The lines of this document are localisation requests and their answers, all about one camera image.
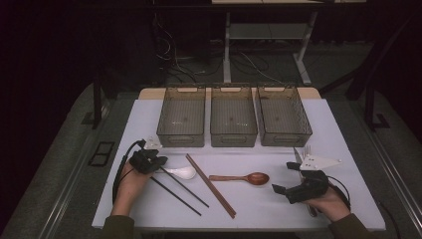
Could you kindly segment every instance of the sleeve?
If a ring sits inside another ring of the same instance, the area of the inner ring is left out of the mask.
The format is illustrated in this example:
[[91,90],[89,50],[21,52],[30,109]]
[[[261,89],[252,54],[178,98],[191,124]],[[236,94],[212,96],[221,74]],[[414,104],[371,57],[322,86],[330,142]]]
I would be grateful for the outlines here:
[[101,239],[132,239],[134,221],[127,216],[110,216],[105,220]]
[[377,239],[354,214],[350,214],[328,226],[335,239]]

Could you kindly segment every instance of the white table surface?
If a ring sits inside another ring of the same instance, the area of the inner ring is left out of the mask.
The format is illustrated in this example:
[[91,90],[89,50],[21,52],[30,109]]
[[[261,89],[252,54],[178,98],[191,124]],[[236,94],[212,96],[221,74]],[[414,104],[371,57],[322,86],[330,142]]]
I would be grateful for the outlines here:
[[[325,174],[340,180],[351,197],[351,211],[369,230],[385,230],[385,222],[347,148],[344,138],[325,100],[303,100],[314,134],[308,144],[312,154],[340,158],[342,164],[324,170]],[[328,220],[319,215],[310,217],[302,203],[290,204],[288,199],[273,191],[272,183],[287,188],[300,184],[296,171],[288,170],[286,162],[295,161],[291,147],[264,147],[260,139],[250,148],[221,148],[210,145],[210,102],[206,103],[205,146],[162,148],[158,155],[167,156],[166,168],[190,165],[189,153],[208,176],[247,175],[254,171],[270,175],[270,181],[254,186],[245,181],[213,182],[237,212],[232,219],[199,175],[180,181],[203,199],[204,206],[164,173],[154,177],[169,187],[183,200],[198,210],[197,215],[175,197],[150,180],[131,210],[135,227],[154,231],[307,231],[325,229]],[[102,228],[109,216],[112,203],[112,183],[118,166],[129,146],[140,139],[156,137],[162,100],[137,100],[130,113],[124,134],[111,167],[104,192],[93,220],[93,226]]]

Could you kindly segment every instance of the spoon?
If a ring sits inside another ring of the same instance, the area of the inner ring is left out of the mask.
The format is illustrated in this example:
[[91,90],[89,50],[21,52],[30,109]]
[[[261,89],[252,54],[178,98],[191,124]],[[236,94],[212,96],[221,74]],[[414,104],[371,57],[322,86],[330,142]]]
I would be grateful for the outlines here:
[[196,170],[193,166],[181,167],[181,168],[164,168],[171,174],[174,174],[183,179],[191,179],[195,176]]
[[246,176],[218,176],[210,175],[211,181],[245,180],[253,185],[264,185],[270,180],[270,176],[262,172],[253,172]]

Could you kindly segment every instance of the white ceramic spoon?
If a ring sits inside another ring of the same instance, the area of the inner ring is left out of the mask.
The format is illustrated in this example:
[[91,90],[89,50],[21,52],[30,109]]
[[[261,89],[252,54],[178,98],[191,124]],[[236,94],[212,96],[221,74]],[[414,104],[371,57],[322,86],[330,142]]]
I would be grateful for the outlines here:
[[195,176],[196,170],[193,166],[187,166],[187,167],[181,167],[181,168],[164,168],[166,171],[168,171],[171,174],[174,174],[180,178],[183,179],[191,179]]

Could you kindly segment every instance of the wooden spoon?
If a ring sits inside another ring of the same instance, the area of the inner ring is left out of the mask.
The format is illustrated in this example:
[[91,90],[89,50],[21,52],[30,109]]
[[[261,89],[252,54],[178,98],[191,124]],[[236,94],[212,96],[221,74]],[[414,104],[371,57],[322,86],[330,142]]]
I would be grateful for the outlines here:
[[219,176],[209,175],[211,181],[245,180],[253,185],[264,185],[270,180],[270,176],[262,172],[253,172],[246,176]]

